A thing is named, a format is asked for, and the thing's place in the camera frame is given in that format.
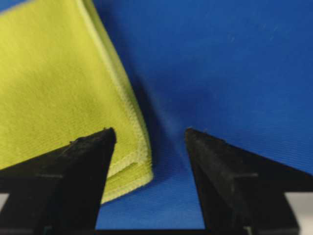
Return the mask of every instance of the white surface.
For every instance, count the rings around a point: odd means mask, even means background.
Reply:
[[[297,218],[300,235],[313,235],[313,193],[286,192],[285,195]]]
[[[0,212],[6,202],[6,200],[8,199],[9,194],[8,193],[0,193]]]

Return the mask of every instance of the blue background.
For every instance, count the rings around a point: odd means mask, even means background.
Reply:
[[[155,172],[103,205],[97,228],[203,228],[190,126],[313,174],[312,0],[94,3],[145,116]]]

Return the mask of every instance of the black plastic jaw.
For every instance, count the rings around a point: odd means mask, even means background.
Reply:
[[[113,129],[0,171],[0,235],[93,229],[116,142]]]
[[[193,129],[185,142],[206,227],[298,235],[285,192],[313,191],[313,177]]]

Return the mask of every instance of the yellow microfiber cloth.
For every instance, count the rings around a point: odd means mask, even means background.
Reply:
[[[92,1],[30,0],[2,12],[0,168],[104,127],[117,144],[102,202],[153,174],[142,114]]]

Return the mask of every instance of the green towel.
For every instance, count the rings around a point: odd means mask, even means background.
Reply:
[[[142,114],[90,0],[27,1],[0,14],[0,35],[0,168],[113,127],[102,202],[152,180]]]

